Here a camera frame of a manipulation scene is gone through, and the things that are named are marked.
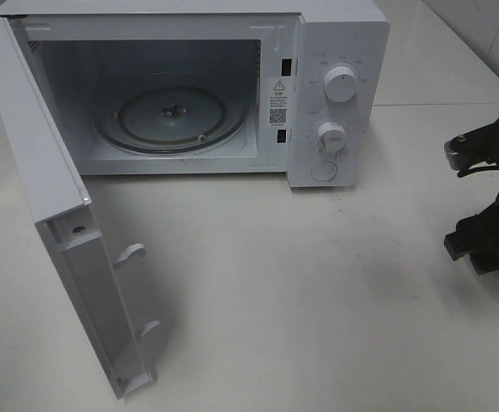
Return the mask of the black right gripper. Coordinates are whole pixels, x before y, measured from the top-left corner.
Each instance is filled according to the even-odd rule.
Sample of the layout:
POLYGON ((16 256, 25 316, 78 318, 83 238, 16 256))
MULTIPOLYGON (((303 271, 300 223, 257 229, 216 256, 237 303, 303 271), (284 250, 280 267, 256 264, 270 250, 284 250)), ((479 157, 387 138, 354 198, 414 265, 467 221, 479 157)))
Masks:
POLYGON ((455 231, 444 238, 444 246, 453 261, 470 255, 478 275, 499 270, 499 193, 496 200, 482 211, 458 221, 455 231))

